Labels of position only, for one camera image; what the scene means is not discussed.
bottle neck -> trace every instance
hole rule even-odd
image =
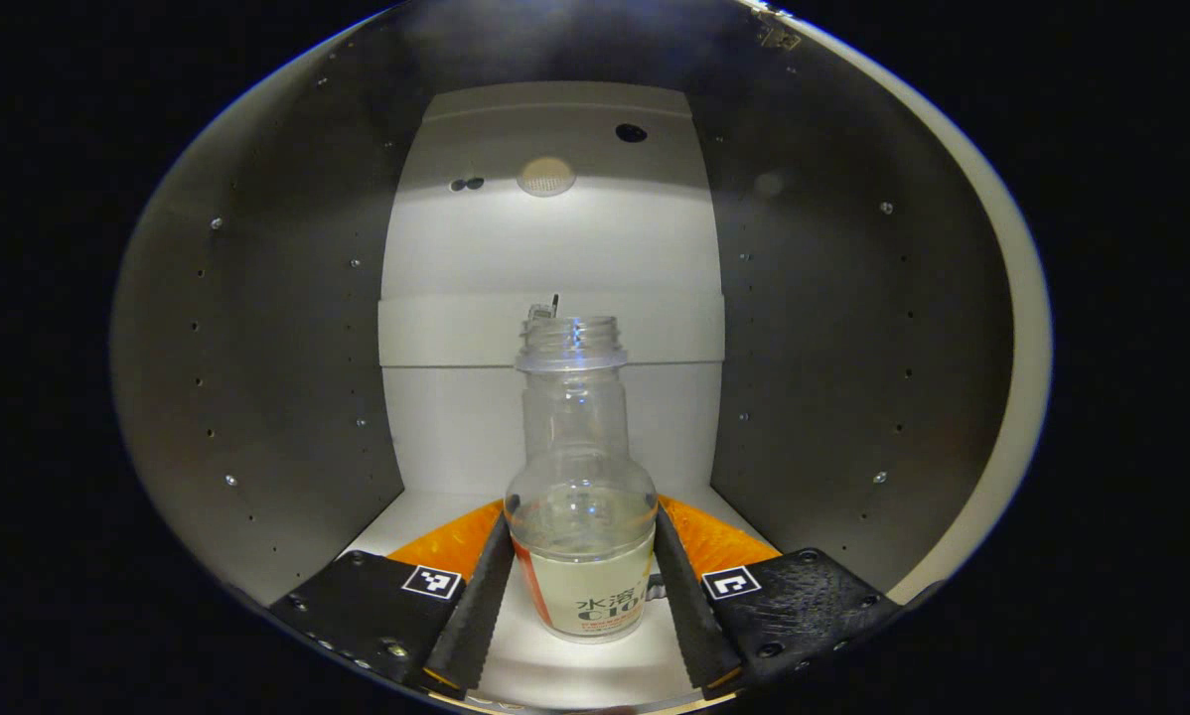
[[[526,456],[591,451],[628,457],[626,389],[616,368],[531,372],[524,393]]]

clear plastic bottle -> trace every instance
hole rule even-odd
[[[532,318],[516,360],[527,374],[527,463],[505,507],[541,621],[605,642],[644,615],[658,493],[631,459],[616,318]]]

hole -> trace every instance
hole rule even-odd
[[[649,137],[649,132],[635,125],[616,125],[616,137],[622,142],[630,142],[630,144],[639,144]]]

white floor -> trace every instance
hole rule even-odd
[[[668,496],[762,538],[708,485]],[[387,556],[499,497],[407,489],[345,551]],[[513,565],[481,688],[469,695],[518,705],[590,709],[639,705],[694,690],[678,654],[668,598],[646,603],[640,627],[621,640],[599,646],[568,642],[551,636],[538,620],[526,584]]]

